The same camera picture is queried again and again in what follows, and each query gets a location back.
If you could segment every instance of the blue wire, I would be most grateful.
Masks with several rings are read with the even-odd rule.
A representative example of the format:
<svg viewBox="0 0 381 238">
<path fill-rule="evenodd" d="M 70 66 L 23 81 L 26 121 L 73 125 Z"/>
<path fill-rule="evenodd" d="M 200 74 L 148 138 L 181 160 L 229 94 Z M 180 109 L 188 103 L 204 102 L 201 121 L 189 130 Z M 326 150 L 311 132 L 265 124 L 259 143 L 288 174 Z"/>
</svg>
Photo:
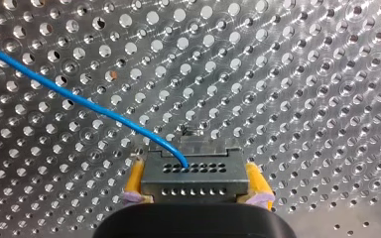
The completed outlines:
<svg viewBox="0 0 381 238">
<path fill-rule="evenodd" d="M 150 132 L 149 130 L 147 130 L 143 127 L 140 127 L 137 124 L 133 123 L 132 121 L 126 119 L 125 117 L 123 117 L 119 114 L 116 114 L 116 113 L 114 113 L 114 112 L 112 112 L 112 111 L 110 111 L 110 110 L 108 110 L 108 109 L 106 109 L 100 105 L 97 105 L 93 102 L 90 102 L 81 96 L 72 94 L 69 90 L 67 90 L 63 87 L 57 86 L 54 82 L 50 81 L 49 79 L 45 78 L 44 76 L 41 76 L 41 75 L 29 70 L 27 67 L 23 66 L 21 63 L 12 59 L 11 57 L 5 55 L 2 52 L 0 52 L 0 60 L 6 62 L 7 64 L 11 65 L 12 67 L 17 69 L 18 71 L 20 71 L 23 74 L 25 74 L 26 76 L 28 76 L 29 78 L 39 82 L 41 85 L 44 85 L 45 87 L 59 93 L 60 95 L 72 100 L 73 102 L 76 102 L 76 103 L 78 103 L 78 104 L 80 104 L 80 105 L 82 105 L 88 109 L 91 109 L 97 113 L 103 114 L 103 115 L 105 115 L 105 116 L 107 116 L 113 120 L 116 120 L 116 121 L 122 123 L 123 125 L 131 128 L 132 130 L 138 132 L 139 134 L 142 134 L 143 136 L 150 138 L 152 141 L 154 141 L 155 143 L 164 147 L 166 150 L 171 152 L 176 158 L 178 158 L 178 160 L 181 162 L 181 164 L 184 168 L 188 167 L 187 159 L 178 149 L 176 149 L 172 144 L 170 144 L 169 142 L 167 142 L 163 138 L 161 138 L 161 137 L 157 136 L 156 134 Z"/>
</svg>

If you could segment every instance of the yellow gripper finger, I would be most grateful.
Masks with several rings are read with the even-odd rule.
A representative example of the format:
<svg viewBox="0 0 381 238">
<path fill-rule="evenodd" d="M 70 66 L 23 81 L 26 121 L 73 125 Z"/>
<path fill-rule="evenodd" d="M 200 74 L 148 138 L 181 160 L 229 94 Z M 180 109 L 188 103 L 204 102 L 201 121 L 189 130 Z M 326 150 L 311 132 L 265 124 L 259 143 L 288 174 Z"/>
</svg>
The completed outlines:
<svg viewBox="0 0 381 238">
<path fill-rule="evenodd" d="M 141 177 L 144 172 L 144 161 L 136 160 L 132 166 L 131 176 L 125 186 L 125 191 L 141 193 Z"/>
<path fill-rule="evenodd" d="M 253 192 L 266 192 L 274 194 L 271 187 L 268 185 L 261 171 L 255 163 L 249 162 L 246 164 L 246 173 L 249 177 L 249 190 Z M 268 210 L 271 210 L 274 201 L 268 201 Z"/>
</svg>

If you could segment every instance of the metal surface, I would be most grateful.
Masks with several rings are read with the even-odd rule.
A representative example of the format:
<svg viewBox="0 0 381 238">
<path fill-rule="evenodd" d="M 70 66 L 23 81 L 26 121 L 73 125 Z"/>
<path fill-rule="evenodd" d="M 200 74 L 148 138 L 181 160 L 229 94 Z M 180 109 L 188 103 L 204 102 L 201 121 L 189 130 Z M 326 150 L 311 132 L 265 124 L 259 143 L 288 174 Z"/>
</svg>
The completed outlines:
<svg viewBox="0 0 381 238">
<path fill-rule="evenodd" d="M 181 136 L 178 144 L 190 167 L 182 168 L 166 150 L 150 146 L 143 194 L 152 195 L 155 202 L 198 203 L 235 202 L 237 195 L 247 193 L 249 180 L 238 146 L 203 136 Z"/>
<path fill-rule="evenodd" d="M 236 138 L 300 237 L 381 237 L 381 0 L 1 0 L 0 49 L 162 136 Z M 90 237 L 142 144 L 0 62 L 0 236 Z"/>
</svg>

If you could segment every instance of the perforated metal sheet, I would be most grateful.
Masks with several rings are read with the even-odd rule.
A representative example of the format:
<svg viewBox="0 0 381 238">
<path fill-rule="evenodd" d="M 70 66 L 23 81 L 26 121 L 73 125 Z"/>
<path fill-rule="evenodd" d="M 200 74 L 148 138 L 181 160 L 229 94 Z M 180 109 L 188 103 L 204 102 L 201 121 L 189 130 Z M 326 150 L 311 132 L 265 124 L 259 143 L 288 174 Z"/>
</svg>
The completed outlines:
<svg viewBox="0 0 381 238">
<path fill-rule="evenodd" d="M 0 49 L 161 136 L 238 138 L 300 237 L 381 237 L 381 0 L 2 0 Z M 90 237 L 146 142 L 0 62 L 0 236 Z"/>
</svg>

